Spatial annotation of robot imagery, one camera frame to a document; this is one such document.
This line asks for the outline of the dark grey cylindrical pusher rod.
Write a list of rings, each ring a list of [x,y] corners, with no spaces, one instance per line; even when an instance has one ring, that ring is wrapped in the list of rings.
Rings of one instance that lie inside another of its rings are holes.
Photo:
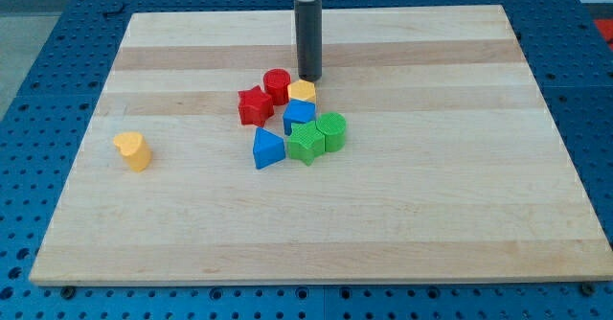
[[[316,82],[322,77],[322,0],[294,1],[298,75]]]

